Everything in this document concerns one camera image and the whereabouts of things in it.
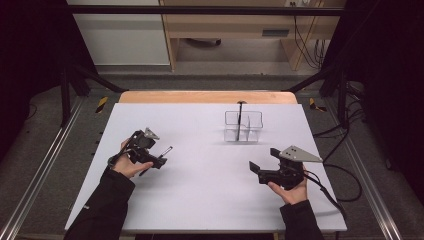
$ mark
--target wooden desk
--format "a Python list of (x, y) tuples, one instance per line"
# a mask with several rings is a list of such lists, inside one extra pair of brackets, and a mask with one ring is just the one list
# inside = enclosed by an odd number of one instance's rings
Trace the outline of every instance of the wooden desk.
[[(343, 7), (346, 0), (310, 0), (300, 7)], [(160, 0), (163, 6), (240, 6), (240, 7), (289, 7), (288, 0)], [(296, 17), (299, 47), (295, 41), (293, 16), (215, 16), (215, 15), (162, 15), (171, 68), (175, 70), (180, 38), (239, 38), (239, 39), (281, 39), (285, 54), (292, 70), (301, 64), (305, 47), (310, 39), (330, 40), (339, 17)], [(264, 30), (283, 30), (287, 35), (264, 35)]]
[[(258, 103), (266, 95), (271, 102)], [(254, 143), (225, 142), (224, 115), (238, 110), (261, 111), (264, 128)], [(210, 103), (228, 101), (227, 103)], [(248, 161), (263, 169), (277, 169), (270, 147), (296, 145), (318, 155), (303, 108), (294, 95), (283, 92), (130, 91), (111, 113), (66, 229), (98, 184), (107, 159), (119, 151), (122, 139), (150, 127), (161, 138), (150, 149), (159, 155), (170, 145), (168, 161), (142, 178), (129, 200), (123, 231), (129, 233), (275, 233), (285, 229), (278, 208), (283, 204), (266, 185), (258, 183)], [(306, 163), (334, 197), (322, 164)], [(343, 231), (338, 210), (319, 187), (308, 185), (308, 196), (322, 231)]]

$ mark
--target black sleeve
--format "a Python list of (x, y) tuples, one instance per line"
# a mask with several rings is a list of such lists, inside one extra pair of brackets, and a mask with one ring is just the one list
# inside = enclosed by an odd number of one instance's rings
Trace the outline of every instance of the black sleeve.
[(134, 187), (134, 183), (121, 173), (105, 172), (64, 239), (119, 239)]
[(309, 200), (280, 208), (286, 223), (286, 240), (324, 240)]

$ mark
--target gray floor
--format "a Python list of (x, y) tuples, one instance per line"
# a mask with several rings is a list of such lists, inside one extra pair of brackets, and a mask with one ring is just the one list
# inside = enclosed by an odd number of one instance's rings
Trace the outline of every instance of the gray floor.
[[(297, 72), (291, 71), (278, 40), (223, 40), (221, 46), (182, 42), (177, 69), (173, 73), (162, 66), (99, 67), (99, 70), (108, 80), (129, 89), (196, 90), (281, 90), (316, 72), (306, 64)], [(92, 88), (90, 96), (82, 98), (81, 112), (22, 222), (17, 239), (29, 239), (30, 235), (32, 239), (36, 239), (34, 236), (39, 237), (38, 239), (60, 239), (64, 233), (69, 209), (90, 166), (97, 148), (96, 142), (101, 139), (113, 103), (119, 99), (119, 94), (92, 81), (89, 81), (89, 84)], [(320, 83), (316, 83), (297, 94), (313, 133), (329, 129), (336, 124), (330, 111), (321, 112), (309, 108), (311, 97), (315, 99), (317, 106), (331, 109), (334, 105), (333, 98), (321, 99), (318, 96), (316, 90), (319, 85)], [(101, 113), (95, 113), (103, 96), (109, 97), (105, 108)], [(71, 99), (78, 102), (81, 98), (72, 96)], [(59, 88), (37, 95), (31, 103), (37, 107), (35, 115), (25, 122), (13, 147), (0, 163), (2, 226), (13, 214), (59, 131)], [(339, 140), (340, 137), (317, 138), (321, 156), (326, 156)], [(340, 239), (424, 239), (423, 206), (415, 198), (402, 174), (386, 169), (385, 155), (367, 123), (361, 119), (353, 122), (349, 140), (354, 144), (361, 162), (370, 173), (401, 237), (390, 238), (383, 234), (378, 214), (376, 215), (376, 210), (372, 207), (372, 199), (363, 194), (358, 201), (342, 203), (348, 215), (348, 231), (342, 232)], [(341, 145), (328, 163), (355, 172), (352, 156), (346, 149), (346, 145)], [(358, 189), (352, 178), (331, 168), (327, 169), (327, 173), (337, 197), (355, 196)], [(326, 237), (334, 239), (333, 234)]]

